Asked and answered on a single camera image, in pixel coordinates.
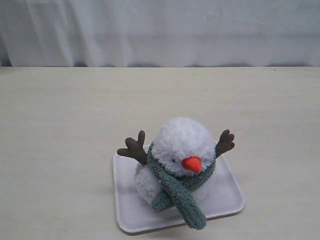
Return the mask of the green knitted scarf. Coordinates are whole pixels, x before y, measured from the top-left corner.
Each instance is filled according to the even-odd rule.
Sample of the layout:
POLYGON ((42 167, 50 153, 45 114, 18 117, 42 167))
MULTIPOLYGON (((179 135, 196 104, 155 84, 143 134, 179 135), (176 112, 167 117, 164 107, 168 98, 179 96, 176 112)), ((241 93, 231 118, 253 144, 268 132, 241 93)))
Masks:
POLYGON ((175 176, 165 169, 165 165, 153 154, 154 145, 148 148, 147 166, 160 184, 160 191, 155 195, 150 205, 156 213, 176 207, 185 223, 196 230, 203 229, 207 224, 207 217, 196 203, 193 193, 200 189, 213 175, 216 167, 216 153, 208 159, 208 166, 203 168, 202 159, 190 156, 180 162, 193 175, 175 176))

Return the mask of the white backdrop curtain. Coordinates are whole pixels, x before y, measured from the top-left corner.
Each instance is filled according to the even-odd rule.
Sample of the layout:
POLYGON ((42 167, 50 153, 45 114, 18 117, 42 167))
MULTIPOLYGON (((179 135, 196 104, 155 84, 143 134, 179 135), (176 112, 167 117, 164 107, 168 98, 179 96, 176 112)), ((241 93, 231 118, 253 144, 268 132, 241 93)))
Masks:
POLYGON ((319 66, 317 0, 3 0, 12 67, 319 66))

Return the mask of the white plush snowman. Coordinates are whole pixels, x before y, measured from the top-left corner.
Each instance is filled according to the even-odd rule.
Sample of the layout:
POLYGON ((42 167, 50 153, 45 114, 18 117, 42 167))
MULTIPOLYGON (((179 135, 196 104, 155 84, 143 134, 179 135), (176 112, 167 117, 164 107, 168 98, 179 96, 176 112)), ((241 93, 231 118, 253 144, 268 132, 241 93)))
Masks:
MULTIPOLYGON (((162 125, 150 145, 150 151, 165 174, 185 182, 194 199, 199 201, 204 197, 206 184, 197 181, 204 174, 212 174, 215 160, 234 148, 234 139, 234 134, 225 129, 215 142, 202 123, 189 117, 176 117, 162 125)), ((137 139, 126 138, 126 147, 119 148, 117 154, 138 162, 134 174, 136 190, 143 200, 151 204, 163 191, 163 186, 149 166, 144 143, 145 131, 141 130, 137 139)))

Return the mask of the white square plastic tray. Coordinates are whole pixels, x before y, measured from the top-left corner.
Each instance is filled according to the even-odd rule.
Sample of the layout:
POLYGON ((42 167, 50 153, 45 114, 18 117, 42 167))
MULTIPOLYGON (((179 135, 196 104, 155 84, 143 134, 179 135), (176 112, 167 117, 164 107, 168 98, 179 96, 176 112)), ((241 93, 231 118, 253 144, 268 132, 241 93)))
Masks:
MULTIPOLYGON (((139 196, 134 183, 137 161, 115 153, 112 159, 116 222, 128 235, 183 226, 185 222, 176 208, 155 213, 139 196)), ((217 159, 213 176, 207 182, 206 197, 199 203, 207 220, 241 212, 246 199, 225 155, 217 159)))

